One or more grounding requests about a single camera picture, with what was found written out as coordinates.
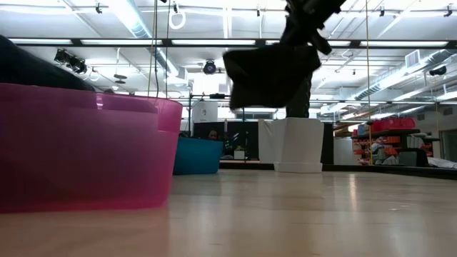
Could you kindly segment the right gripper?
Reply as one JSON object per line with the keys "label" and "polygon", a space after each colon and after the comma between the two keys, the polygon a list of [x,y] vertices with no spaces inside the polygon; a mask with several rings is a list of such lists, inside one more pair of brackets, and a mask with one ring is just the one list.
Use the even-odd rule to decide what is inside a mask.
{"label": "right gripper", "polygon": [[333,15],[341,12],[346,0],[289,0],[289,16],[281,35],[280,43],[301,46],[310,43],[322,54],[328,55],[332,48],[318,30]]}

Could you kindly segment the dark grey baseball cap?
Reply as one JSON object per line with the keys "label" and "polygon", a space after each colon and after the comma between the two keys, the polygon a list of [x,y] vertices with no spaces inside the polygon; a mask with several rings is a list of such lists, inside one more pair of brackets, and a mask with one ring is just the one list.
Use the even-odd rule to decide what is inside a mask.
{"label": "dark grey baseball cap", "polygon": [[231,50],[223,55],[233,86],[229,108],[282,108],[321,62],[312,46],[273,44],[257,49]]}

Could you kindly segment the blue denim baseball cap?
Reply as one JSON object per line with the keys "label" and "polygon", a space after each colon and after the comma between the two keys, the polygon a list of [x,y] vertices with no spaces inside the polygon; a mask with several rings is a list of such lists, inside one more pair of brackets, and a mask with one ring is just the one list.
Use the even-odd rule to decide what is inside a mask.
{"label": "blue denim baseball cap", "polygon": [[0,83],[95,91],[95,88],[0,35]]}

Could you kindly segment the white LED light strip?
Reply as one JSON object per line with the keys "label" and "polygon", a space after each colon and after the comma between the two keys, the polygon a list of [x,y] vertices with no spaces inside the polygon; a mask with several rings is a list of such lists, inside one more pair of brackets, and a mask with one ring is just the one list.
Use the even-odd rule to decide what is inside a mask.
{"label": "white LED light strip", "polygon": [[52,44],[62,44],[62,45],[72,45],[70,39],[10,39],[15,44],[38,44],[38,45],[52,45]]}
{"label": "white LED light strip", "polygon": [[[279,40],[266,40],[266,45],[272,45],[272,44],[277,44]],[[332,46],[349,46],[351,44],[350,41],[339,41],[339,40],[330,40],[327,41],[327,43]]]}
{"label": "white LED light strip", "polygon": [[162,45],[162,40],[148,40],[148,39],[82,39],[81,43],[84,45]]}
{"label": "white LED light strip", "polygon": [[255,40],[238,40],[238,39],[174,39],[171,41],[174,45],[208,45],[208,46],[250,46],[255,45]]}
{"label": "white LED light strip", "polygon": [[447,41],[362,41],[360,46],[370,47],[442,47]]}

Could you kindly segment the green columnar cactus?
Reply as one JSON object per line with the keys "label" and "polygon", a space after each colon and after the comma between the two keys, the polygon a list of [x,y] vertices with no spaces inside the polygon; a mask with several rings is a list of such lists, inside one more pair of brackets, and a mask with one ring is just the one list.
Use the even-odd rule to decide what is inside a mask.
{"label": "green columnar cactus", "polygon": [[301,83],[294,98],[286,105],[287,118],[308,118],[310,97],[311,97],[311,80],[313,74],[309,74]]}

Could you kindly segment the white plant pot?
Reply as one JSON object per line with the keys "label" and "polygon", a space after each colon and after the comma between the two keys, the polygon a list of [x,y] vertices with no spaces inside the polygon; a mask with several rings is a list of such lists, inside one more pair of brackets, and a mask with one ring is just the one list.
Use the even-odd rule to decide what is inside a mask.
{"label": "white plant pot", "polygon": [[281,173],[320,173],[323,133],[317,119],[259,120],[259,161]]}

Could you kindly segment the white air vent grille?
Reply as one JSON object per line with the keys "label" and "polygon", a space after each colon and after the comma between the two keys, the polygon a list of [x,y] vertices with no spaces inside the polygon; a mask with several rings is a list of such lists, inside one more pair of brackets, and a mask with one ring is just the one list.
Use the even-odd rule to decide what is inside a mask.
{"label": "white air vent grille", "polygon": [[416,49],[405,56],[405,65],[407,69],[416,68],[421,64],[421,51]]}

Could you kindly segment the red storage bins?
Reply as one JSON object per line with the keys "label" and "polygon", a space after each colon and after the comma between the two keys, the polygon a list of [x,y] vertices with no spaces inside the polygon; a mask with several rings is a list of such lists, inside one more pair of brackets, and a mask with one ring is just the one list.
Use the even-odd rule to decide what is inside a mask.
{"label": "red storage bins", "polygon": [[371,126],[371,131],[406,130],[415,127],[416,123],[412,118],[384,118],[375,120]]}

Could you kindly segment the storage shelf with parts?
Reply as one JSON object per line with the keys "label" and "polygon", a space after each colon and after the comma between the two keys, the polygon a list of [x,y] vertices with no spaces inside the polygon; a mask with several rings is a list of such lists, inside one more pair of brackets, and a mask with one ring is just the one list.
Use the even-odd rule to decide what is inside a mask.
{"label": "storage shelf with parts", "polygon": [[440,141],[418,129],[370,132],[354,135],[351,139],[353,153],[362,166],[400,166],[398,152],[402,148],[421,148],[429,159],[433,157],[435,142]]}

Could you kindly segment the teal plastic bin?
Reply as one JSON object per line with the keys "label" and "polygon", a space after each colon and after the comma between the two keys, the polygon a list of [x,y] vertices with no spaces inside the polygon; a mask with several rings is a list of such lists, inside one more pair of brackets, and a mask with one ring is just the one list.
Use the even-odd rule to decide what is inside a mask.
{"label": "teal plastic bin", "polygon": [[173,175],[217,173],[222,150],[221,141],[179,137]]}

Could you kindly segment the black office chair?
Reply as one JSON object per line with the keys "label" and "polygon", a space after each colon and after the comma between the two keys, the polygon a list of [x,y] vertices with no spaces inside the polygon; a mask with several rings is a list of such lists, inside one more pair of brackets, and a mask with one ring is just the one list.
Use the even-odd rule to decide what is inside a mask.
{"label": "black office chair", "polygon": [[398,164],[410,167],[428,167],[428,157],[421,148],[402,148],[398,152]]}

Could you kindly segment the black ceiling track lights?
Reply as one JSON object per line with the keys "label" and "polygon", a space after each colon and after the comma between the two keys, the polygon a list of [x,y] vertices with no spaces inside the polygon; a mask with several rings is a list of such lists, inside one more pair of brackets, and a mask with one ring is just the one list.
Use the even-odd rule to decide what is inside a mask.
{"label": "black ceiling track lights", "polygon": [[66,49],[58,49],[54,61],[61,66],[71,69],[75,74],[85,74],[87,72],[85,60],[70,54]]}

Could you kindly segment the pink translucent plastic bin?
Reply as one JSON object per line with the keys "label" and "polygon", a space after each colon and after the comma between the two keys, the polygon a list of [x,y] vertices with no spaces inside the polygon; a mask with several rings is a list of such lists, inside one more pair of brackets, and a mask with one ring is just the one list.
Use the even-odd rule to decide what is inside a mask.
{"label": "pink translucent plastic bin", "polygon": [[166,202],[182,105],[0,84],[0,213]]}

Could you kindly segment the black background rig frame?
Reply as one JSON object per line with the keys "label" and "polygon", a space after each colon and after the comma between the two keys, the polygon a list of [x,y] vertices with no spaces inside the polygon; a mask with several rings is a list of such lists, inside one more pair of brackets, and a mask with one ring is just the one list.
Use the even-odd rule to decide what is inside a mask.
{"label": "black background rig frame", "polygon": [[201,94],[189,96],[189,120],[194,123],[212,123],[233,118],[226,94]]}

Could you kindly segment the silver ventilation duct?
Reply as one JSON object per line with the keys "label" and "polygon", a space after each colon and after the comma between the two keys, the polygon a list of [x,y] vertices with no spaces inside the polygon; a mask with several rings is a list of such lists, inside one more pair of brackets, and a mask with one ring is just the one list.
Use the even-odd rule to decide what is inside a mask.
{"label": "silver ventilation duct", "polygon": [[348,98],[348,100],[363,100],[371,94],[375,94],[379,91],[394,86],[395,84],[405,81],[419,71],[424,71],[433,66],[437,66],[438,64],[443,63],[456,54],[457,49],[440,49],[434,51],[431,54],[426,54],[425,56],[421,55],[421,64],[412,69],[407,69],[404,62],[400,66],[397,66],[396,68],[381,74],[376,79],[368,82],[365,86],[359,87],[356,92]]}
{"label": "silver ventilation duct", "polygon": [[[152,26],[156,25],[156,17],[153,17],[153,24],[148,25],[134,0],[104,0],[104,3],[135,39],[158,40],[152,29]],[[164,47],[150,44],[146,48],[154,66],[162,68],[165,73],[164,77],[170,84],[184,85],[189,82],[186,69],[175,64],[166,55]]]}

